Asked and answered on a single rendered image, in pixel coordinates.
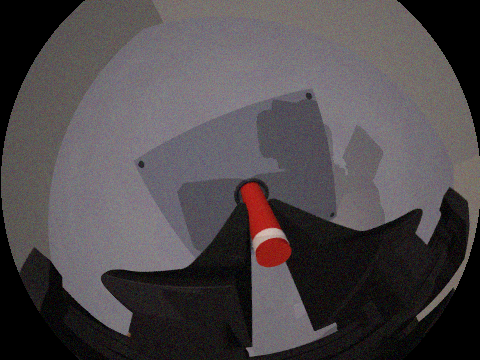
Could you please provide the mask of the grey sloped panel with hole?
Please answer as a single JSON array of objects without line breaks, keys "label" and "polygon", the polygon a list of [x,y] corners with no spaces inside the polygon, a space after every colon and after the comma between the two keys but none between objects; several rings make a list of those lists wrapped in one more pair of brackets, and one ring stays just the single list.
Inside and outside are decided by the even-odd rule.
[{"label": "grey sloped panel with hole", "polygon": [[257,183],[279,199],[331,220],[335,179],[312,88],[235,109],[188,129],[133,160],[148,192],[197,259]]}]

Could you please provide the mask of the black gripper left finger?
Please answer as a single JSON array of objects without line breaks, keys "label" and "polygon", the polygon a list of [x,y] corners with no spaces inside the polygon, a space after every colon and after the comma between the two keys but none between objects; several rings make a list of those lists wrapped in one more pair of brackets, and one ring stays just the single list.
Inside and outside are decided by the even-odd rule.
[{"label": "black gripper left finger", "polygon": [[191,265],[171,271],[111,269],[101,283],[129,311],[175,320],[224,321],[252,347],[252,263],[247,204],[237,204],[219,235]]}]

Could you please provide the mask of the red peg with white band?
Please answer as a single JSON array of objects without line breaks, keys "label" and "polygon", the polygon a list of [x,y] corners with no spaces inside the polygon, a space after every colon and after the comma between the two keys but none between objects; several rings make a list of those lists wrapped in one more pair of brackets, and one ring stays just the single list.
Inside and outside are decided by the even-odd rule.
[{"label": "red peg with white band", "polygon": [[283,264],[291,256],[292,248],[265,200],[263,189],[257,183],[248,183],[240,191],[249,211],[249,233],[257,264],[265,268]]}]

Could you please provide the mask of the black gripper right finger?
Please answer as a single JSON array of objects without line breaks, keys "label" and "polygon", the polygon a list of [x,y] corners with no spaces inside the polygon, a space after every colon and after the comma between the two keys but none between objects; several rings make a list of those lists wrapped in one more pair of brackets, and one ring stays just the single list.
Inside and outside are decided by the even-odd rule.
[{"label": "black gripper right finger", "polygon": [[279,199],[268,200],[291,247],[285,260],[313,331],[335,323],[384,256],[419,227],[423,209],[412,209],[387,224],[356,231],[316,217]]}]

